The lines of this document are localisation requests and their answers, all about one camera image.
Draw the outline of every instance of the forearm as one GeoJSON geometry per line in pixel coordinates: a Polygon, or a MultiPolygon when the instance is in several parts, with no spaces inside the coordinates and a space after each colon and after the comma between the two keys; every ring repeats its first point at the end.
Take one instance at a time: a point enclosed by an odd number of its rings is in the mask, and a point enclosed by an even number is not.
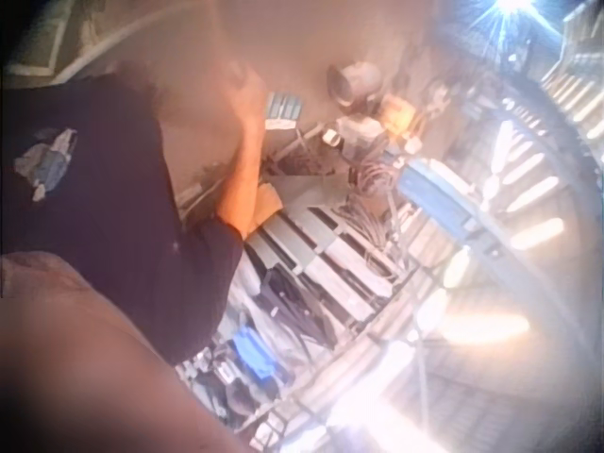
{"type": "Polygon", "coordinates": [[[216,210],[218,217],[237,229],[244,239],[256,206],[263,139],[264,131],[261,129],[243,133],[233,171],[226,179],[216,210]]]}

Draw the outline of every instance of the black t-shirt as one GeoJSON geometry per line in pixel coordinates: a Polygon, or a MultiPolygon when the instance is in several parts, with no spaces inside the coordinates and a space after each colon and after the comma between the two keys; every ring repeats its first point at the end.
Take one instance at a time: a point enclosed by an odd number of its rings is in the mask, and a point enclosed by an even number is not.
{"type": "Polygon", "coordinates": [[[3,92],[2,102],[2,252],[68,261],[170,363],[200,351],[222,317],[243,242],[218,219],[183,230],[148,105],[112,76],[3,92]],[[63,159],[52,144],[68,129],[63,159]],[[39,152],[66,171],[48,171],[39,152]],[[46,192],[34,201],[41,182],[46,192]]]}

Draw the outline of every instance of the hand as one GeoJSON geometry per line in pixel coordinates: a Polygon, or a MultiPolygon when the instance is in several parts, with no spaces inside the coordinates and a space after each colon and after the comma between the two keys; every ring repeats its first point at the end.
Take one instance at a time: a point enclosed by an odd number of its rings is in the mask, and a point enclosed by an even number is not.
{"type": "Polygon", "coordinates": [[[263,80],[250,66],[231,64],[226,74],[225,95],[243,134],[264,134],[267,91],[263,80]]]}

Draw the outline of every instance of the person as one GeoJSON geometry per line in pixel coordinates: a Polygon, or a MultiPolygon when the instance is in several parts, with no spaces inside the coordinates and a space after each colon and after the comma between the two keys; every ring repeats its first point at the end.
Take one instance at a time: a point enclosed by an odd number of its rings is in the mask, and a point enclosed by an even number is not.
{"type": "Polygon", "coordinates": [[[64,260],[15,253],[1,266],[6,451],[250,451],[64,260]]]}
{"type": "Polygon", "coordinates": [[[185,231],[148,99],[115,75],[3,92],[2,252],[65,260],[175,365],[210,341],[255,207],[266,90],[224,92],[241,141],[215,215],[185,231]]]}

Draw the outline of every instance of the dark shirt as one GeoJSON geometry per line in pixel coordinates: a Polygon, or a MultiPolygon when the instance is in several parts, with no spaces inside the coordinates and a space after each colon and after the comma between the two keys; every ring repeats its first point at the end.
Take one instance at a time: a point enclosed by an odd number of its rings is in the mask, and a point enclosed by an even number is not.
{"type": "Polygon", "coordinates": [[[3,254],[58,255],[168,362],[199,352],[220,322],[243,242],[218,219],[183,230],[146,102],[104,76],[3,92],[2,103],[3,254]],[[67,171],[33,201],[15,159],[65,128],[77,133],[67,171]]]}

